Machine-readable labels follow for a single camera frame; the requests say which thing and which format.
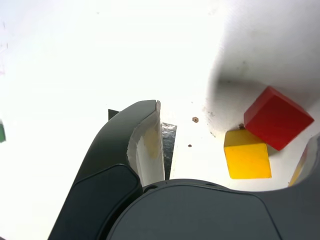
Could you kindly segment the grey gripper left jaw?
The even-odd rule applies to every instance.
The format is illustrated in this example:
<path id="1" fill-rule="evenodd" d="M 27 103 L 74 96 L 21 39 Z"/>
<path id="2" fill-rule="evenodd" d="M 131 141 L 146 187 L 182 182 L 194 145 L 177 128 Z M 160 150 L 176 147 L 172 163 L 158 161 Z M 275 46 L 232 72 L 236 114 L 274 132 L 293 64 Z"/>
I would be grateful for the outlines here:
<path id="1" fill-rule="evenodd" d="M 112 117 L 90 145 L 51 240 L 104 240 L 145 186 L 165 179 L 161 104 L 143 100 Z"/>

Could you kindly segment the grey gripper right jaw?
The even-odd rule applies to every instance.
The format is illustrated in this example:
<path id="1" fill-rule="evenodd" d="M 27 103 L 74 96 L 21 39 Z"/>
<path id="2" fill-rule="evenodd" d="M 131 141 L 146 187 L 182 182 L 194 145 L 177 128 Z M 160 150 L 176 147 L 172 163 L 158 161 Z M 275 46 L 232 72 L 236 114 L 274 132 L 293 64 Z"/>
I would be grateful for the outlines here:
<path id="1" fill-rule="evenodd" d="M 304 151 L 289 187 L 237 191 L 211 184 L 164 184 L 117 219 L 110 240 L 317 240 L 320 237 L 320 137 Z"/>

